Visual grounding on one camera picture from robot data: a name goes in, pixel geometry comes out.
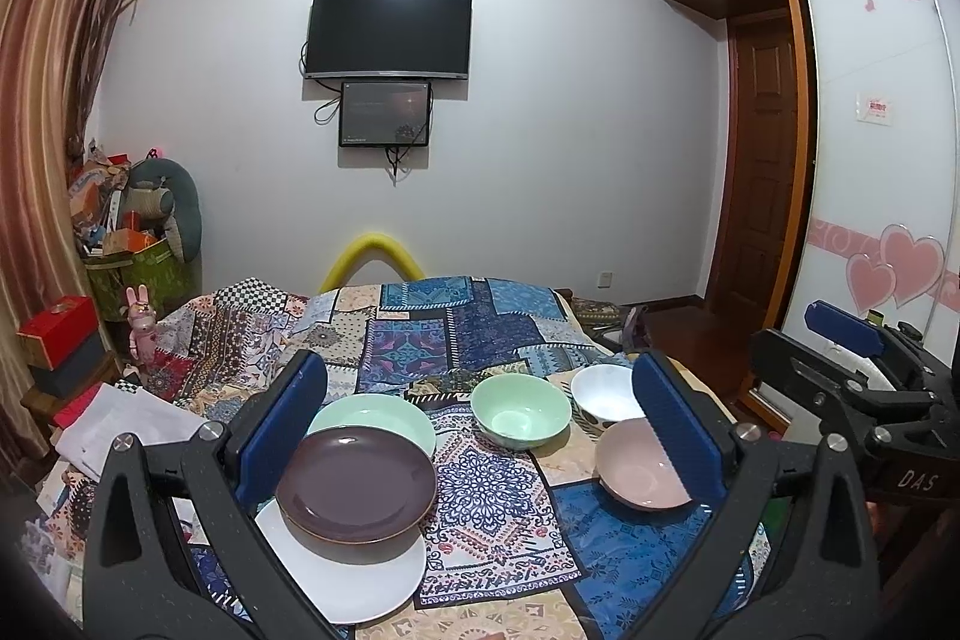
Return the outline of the white dotted bowl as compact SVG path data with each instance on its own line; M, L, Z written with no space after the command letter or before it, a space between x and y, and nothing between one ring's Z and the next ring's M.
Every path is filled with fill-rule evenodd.
M569 384L578 408L602 422L643 419L644 411L633 392L628 367L599 364L584 367Z

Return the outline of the mint green bowl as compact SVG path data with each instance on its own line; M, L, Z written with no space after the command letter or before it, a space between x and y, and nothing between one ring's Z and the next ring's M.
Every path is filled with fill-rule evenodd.
M485 378L473 388L469 404L480 432L509 450L545 445L571 422L571 403L565 393L534 375Z

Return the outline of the small black monitor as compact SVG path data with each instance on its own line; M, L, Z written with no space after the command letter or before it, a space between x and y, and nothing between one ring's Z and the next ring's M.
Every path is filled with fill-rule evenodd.
M427 81L345 81L338 119L338 146L427 146L432 108L433 95Z

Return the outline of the mint green plate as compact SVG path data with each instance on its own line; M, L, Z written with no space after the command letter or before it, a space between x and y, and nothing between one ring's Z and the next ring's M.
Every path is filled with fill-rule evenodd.
M327 404L314 416L308 434L338 427L373 427L415 443L428 458L436 450L436 431L415 404L398 396L358 393Z

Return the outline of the dark grey box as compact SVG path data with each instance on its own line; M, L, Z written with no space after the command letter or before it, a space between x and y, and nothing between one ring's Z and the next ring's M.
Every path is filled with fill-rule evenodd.
M31 367L34 385L43 393L66 398L75 392L83 381L88 380L94 370L98 369L104 357L104 346L98 331L91 333L85 341L76 347L70 356L57 369L47 370Z

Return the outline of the pink bowl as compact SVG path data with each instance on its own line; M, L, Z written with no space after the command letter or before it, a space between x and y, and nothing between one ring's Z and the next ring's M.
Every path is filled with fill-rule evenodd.
M665 512L692 502L646 419L622 420L602 434L596 473L602 487L631 509Z

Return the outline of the red box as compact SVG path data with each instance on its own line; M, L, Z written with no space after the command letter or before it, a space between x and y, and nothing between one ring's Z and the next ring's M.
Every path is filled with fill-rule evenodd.
M26 364L55 370L64 364L94 331L98 315L91 298L64 296L25 321L16 331Z

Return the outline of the striped brown curtain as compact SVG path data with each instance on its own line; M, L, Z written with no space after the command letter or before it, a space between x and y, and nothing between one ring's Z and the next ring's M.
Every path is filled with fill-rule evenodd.
M122 0L2 0L2 338L83 294L68 175Z

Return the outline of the white sliding door with hearts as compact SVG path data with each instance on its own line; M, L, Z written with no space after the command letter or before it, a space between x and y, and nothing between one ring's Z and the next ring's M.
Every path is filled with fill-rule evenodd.
M958 336L958 0L802 0L812 44L809 221L784 328L815 301Z

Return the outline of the grey green plush cushion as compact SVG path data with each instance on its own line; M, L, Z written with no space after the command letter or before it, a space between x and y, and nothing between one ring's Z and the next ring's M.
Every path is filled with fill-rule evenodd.
M128 172L122 213L139 214L140 227L159 227L181 263L192 263L202 247L202 214L194 179L181 164L146 158Z

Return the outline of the green storage box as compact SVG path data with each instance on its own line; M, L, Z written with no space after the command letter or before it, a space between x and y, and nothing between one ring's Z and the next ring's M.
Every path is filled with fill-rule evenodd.
M194 271L174 255L166 239L139 252L114 253L109 257L84 259L93 299L104 321L127 319L125 289L148 289L149 302L160 317L172 312L192 296Z

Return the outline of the pink bunny toy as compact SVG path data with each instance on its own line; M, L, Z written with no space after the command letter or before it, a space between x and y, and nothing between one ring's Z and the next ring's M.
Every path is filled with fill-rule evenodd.
M148 287L139 284L125 289L127 321L130 326L130 354L139 364L155 360L158 341L158 317L149 300Z

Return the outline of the white plate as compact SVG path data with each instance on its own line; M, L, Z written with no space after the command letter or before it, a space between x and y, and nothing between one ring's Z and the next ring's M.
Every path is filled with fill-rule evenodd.
M256 525L304 596L337 626L402 608L427 570L427 543L418 530L364 546L322 542L291 525L275 500L263 505Z

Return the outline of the black wall television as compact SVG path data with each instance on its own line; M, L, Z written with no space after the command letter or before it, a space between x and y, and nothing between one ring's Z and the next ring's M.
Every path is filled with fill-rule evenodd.
M304 76L465 80L472 11L473 0L313 0Z

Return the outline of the purple plate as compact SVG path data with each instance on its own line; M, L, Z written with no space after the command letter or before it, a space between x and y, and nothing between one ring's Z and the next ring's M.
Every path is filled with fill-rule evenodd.
M437 495L433 462L418 445L363 425L304 437L275 489L281 513L298 530L347 546L407 533Z

